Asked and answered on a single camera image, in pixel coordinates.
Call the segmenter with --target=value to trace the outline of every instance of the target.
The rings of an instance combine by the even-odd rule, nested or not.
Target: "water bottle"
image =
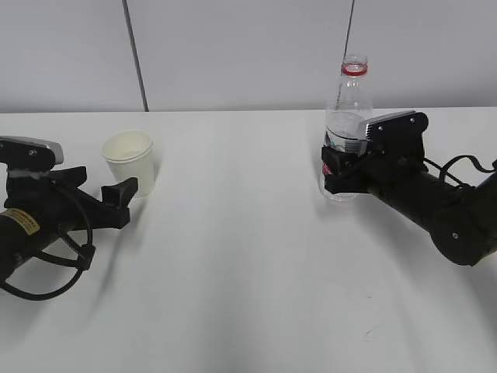
[[[373,115],[373,104],[364,92],[367,57],[347,54],[342,63],[339,88],[326,109],[325,146],[347,153],[359,153],[365,134],[358,133],[358,125]],[[331,194],[325,189],[325,175],[332,171],[323,163],[320,178],[321,192],[330,200],[351,200],[356,193]]]

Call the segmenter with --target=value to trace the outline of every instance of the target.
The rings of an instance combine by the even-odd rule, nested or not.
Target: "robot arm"
[[[352,154],[323,147],[321,157],[331,174],[325,177],[330,193],[370,193],[432,237],[437,249],[452,262],[474,266],[497,250],[497,174],[483,169],[471,155],[461,155],[428,173],[422,133],[428,127],[424,113],[396,113],[360,125],[366,140],[362,152]],[[490,177],[474,187],[448,173],[458,160],[469,158]],[[449,176],[456,186],[445,181]]]
[[[137,179],[115,186],[103,186],[99,201],[80,189],[86,168],[51,171],[64,161],[59,144],[32,138],[0,138],[0,162],[7,164],[7,210],[0,213],[0,288],[29,300],[54,298],[71,288],[89,269],[96,248],[92,230],[121,229],[130,221],[127,205],[137,192]],[[68,234],[86,230],[87,242],[76,243]],[[76,260],[44,252],[58,239],[78,255]],[[21,291],[6,280],[27,260],[40,260],[74,267],[74,277],[61,289],[44,295]]]

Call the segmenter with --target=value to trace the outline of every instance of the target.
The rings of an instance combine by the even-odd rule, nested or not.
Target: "yellow label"
[[[11,218],[26,231],[28,235],[32,235],[40,230],[40,226],[34,218],[27,212],[18,208],[9,208],[3,211],[0,215]]]

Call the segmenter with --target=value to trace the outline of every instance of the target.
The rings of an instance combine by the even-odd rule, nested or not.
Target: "white paper cup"
[[[102,146],[102,156],[118,183],[130,177],[138,178],[135,197],[146,196],[154,189],[152,139],[144,132],[118,132]]]

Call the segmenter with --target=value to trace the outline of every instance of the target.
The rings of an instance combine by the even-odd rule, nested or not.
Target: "table surface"
[[[422,111],[429,158],[497,157],[497,108]],[[116,131],[150,133],[158,170],[133,221],[96,232],[66,295],[0,294],[2,371],[495,372],[497,256],[458,267],[372,196],[328,202],[323,123],[320,110],[0,115],[4,135],[60,142],[93,195],[113,183],[100,147]],[[469,162],[454,173],[485,178]],[[43,292],[70,276],[32,260],[10,282]]]

